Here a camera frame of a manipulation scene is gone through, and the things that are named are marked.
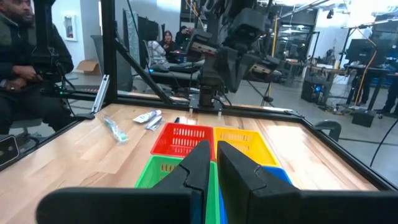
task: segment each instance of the plastic basket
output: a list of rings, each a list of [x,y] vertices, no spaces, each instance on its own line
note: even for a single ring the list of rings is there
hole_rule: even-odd
[[[289,176],[286,174],[286,172],[283,169],[278,168],[278,167],[266,167],[266,166],[264,166],[263,168],[265,168],[265,170],[268,170],[271,174],[274,174],[279,179],[284,180],[289,184],[292,184],[292,182],[289,179]],[[221,189],[220,189],[219,195],[220,195],[220,223],[227,224],[228,219],[227,219],[226,212],[225,212],[224,200],[223,200],[223,196],[221,194]]]
[[[181,158],[152,156],[141,173],[135,188],[151,188],[169,174],[182,161]],[[220,223],[220,196],[217,164],[210,162],[206,224]]]
[[[210,159],[215,161],[213,128],[167,123],[156,140],[151,154],[185,157],[202,140],[209,140]]]
[[[279,167],[274,153],[270,151],[257,131],[230,128],[214,128],[215,156],[217,158],[218,141],[226,141],[262,166]]]

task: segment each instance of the red basket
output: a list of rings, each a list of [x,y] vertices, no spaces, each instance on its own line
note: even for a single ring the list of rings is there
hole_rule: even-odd
[[[185,157],[202,140],[210,144],[210,159],[215,161],[213,128],[167,123],[157,138],[151,154]]]

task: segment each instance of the hand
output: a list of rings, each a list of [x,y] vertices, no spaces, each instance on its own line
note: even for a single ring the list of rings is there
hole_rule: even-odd
[[[23,78],[15,80],[7,80],[6,88],[11,91],[20,91],[22,87],[26,86],[26,81]]]
[[[37,78],[36,71],[32,66],[14,66],[12,72],[24,80],[36,82]]]

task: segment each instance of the yellow basket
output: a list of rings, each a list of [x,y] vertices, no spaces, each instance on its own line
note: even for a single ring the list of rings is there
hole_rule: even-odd
[[[218,141],[226,141],[262,166],[280,167],[276,156],[267,147],[262,135],[257,131],[214,128],[214,136],[216,158]]]

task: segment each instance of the woman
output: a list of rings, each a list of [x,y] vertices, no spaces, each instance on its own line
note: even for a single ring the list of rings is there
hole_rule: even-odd
[[[148,33],[148,54],[152,60],[152,64],[168,66],[169,63],[166,59],[166,51],[156,41],[159,31],[151,30]]]
[[[169,30],[164,32],[163,40],[160,42],[160,45],[166,51],[167,61],[170,63],[177,63],[176,56],[171,53],[177,50],[177,45],[173,41],[173,35]]]

